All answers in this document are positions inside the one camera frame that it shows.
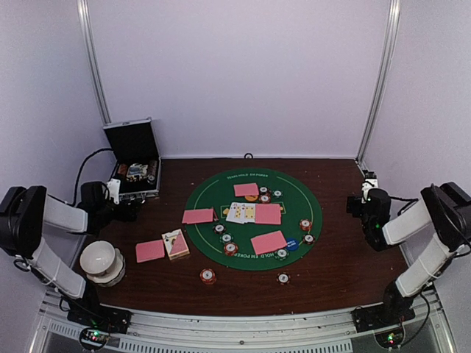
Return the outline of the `placed green chip stack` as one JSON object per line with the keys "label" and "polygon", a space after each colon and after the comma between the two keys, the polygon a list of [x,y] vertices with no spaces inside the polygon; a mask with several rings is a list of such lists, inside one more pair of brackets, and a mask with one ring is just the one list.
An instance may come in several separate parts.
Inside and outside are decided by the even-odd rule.
{"label": "placed green chip stack", "polygon": [[281,197],[283,196],[283,192],[282,192],[281,190],[274,190],[274,191],[272,192],[272,195],[273,195],[275,198],[279,199],[279,198],[281,198]]}

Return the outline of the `green chips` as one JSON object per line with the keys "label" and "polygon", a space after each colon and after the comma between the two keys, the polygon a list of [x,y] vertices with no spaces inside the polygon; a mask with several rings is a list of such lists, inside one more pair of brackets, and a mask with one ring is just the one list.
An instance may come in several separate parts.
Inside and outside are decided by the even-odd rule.
{"label": "green chips", "polygon": [[289,252],[287,249],[278,249],[275,252],[275,258],[277,260],[286,260],[289,256]]}

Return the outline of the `20 chips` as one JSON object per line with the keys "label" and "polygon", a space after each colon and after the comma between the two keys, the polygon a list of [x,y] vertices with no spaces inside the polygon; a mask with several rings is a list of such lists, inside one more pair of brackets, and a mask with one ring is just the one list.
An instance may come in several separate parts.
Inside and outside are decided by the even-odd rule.
{"label": "20 chips", "polygon": [[233,236],[229,233],[224,233],[220,236],[220,242],[223,244],[233,242]]}

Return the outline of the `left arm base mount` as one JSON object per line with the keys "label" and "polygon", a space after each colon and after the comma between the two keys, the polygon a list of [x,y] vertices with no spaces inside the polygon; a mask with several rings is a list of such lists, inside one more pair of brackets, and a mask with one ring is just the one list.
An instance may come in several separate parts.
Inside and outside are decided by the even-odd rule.
{"label": "left arm base mount", "polygon": [[77,309],[71,309],[67,314],[69,321],[81,324],[84,327],[92,327],[103,332],[121,334],[127,333],[131,318],[132,313],[130,311],[111,307],[103,307],[98,315]]}

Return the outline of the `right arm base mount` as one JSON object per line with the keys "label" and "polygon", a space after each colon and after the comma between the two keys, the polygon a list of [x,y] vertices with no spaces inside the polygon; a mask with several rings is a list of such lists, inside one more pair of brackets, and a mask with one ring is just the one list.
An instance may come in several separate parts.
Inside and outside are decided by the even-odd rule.
{"label": "right arm base mount", "polygon": [[351,315],[357,333],[382,329],[416,317],[412,309],[400,313],[388,313],[384,304],[357,307],[351,312]]}

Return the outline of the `100 chips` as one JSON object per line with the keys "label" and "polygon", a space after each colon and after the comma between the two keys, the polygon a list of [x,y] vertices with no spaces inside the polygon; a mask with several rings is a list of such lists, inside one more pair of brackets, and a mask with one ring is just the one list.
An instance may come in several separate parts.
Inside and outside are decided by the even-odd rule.
{"label": "100 chips", "polygon": [[224,224],[217,224],[213,227],[213,232],[217,235],[222,235],[226,232]]}

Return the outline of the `dealt cards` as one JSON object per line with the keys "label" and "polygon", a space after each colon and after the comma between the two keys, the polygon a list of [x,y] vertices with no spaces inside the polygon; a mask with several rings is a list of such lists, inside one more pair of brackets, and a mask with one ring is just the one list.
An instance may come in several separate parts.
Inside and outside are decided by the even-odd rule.
{"label": "dealt cards", "polygon": [[257,196],[259,188],[256,183],[237,184],[233,186],[236,197]]}
{"label": "dealt cards", "polygon": [[287,242],[283,233],[276,231],[253,237],[251,244],[255,254],[262,255],[285,248]]}

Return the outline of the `red 5 chip stack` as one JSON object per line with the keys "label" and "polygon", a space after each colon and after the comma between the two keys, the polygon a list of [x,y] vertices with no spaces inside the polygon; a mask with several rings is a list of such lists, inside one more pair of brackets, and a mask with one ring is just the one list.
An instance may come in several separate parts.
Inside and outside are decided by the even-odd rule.
{"label": "red 5 chip stack", "polygon": [[201,281],[206,285],[212,285],[216,281],[216,274],[210,268],[203,269],[200,272],[199,277]]}

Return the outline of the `blue small blind button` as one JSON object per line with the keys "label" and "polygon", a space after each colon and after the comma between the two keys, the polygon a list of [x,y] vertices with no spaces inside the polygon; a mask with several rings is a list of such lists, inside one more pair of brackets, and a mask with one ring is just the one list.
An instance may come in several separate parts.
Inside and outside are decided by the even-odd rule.
{"label": "blue small blind button", "polygon": [[289,238],[287,240],[287,244],[286,244],[286,248],[290,251],[290,252],[293,252],[293,251],[296,251],[298,250],[299,248],[299,242],[294,239],[294,238]]}

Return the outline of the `orange big blind button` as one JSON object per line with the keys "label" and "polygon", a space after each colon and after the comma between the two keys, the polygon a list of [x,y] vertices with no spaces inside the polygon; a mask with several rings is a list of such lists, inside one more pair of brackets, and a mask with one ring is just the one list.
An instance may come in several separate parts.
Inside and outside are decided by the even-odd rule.
{"label": "orange big blind button", "polygon": [[244,198],[249,202],[256,202],[258,200],[258,196],[245,196]]}

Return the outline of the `red chips mat edge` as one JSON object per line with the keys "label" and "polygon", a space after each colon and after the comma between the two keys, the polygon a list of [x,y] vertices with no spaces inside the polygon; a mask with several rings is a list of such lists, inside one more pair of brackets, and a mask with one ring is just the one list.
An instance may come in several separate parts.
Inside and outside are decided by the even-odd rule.
{"label": "red chips mat edge", "polygon": [[312,222],[308,219],[302,219],[300,221],[300,229],[305,231],[305,232],[309,232],[312,228]]}

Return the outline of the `dealt red-backed card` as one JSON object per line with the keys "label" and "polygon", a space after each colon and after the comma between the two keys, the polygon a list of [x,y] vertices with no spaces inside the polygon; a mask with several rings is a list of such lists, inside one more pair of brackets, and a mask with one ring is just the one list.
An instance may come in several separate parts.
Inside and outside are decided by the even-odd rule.
{"label": "dealt red-backed card", "polygon": [[183,213],[183,224],[203,224],[210,223],[214,220],[214,209],[205,208],[205,209],[195,209],[195,210],[185,210]]}

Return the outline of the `red-backed playing card deck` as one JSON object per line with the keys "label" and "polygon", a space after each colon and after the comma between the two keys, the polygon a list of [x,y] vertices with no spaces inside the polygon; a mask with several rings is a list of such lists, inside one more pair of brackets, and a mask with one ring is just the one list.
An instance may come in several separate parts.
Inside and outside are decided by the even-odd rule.
{"label": "red-backed playing card deck", "polygon": [[151,260],[157,260],[165,257],[166,250],[163,240],[152,240],[144,243],[138,243],[135,246],[135,255],[137,263],[144,263]]}

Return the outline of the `red chips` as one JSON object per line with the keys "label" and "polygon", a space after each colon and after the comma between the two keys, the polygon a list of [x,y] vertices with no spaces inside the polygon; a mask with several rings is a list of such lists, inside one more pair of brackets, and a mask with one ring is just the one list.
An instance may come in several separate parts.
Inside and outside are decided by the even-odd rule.
{"label": "red chips", "polygon": [[224,245],[224,253],[227,256],[233,256],[238,252],[238,245],[233,242],[226,243]]}
{"label": "red chips", "polygon": [[269,194],[263,194],[259,196],[258,200],[262,204],[268,204],[271,202],[271,196]]}

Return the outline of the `orange black 100 chip stack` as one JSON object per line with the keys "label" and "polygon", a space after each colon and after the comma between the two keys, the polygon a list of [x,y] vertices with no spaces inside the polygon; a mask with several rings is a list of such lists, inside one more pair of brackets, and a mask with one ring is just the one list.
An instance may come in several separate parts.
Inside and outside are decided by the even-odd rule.
{"label": "orange black 100 chip stack", "polygon": [[312,245],[315,242],[316,238],[311,234],[305,234],[302,237],[302,242],[306,245]]}

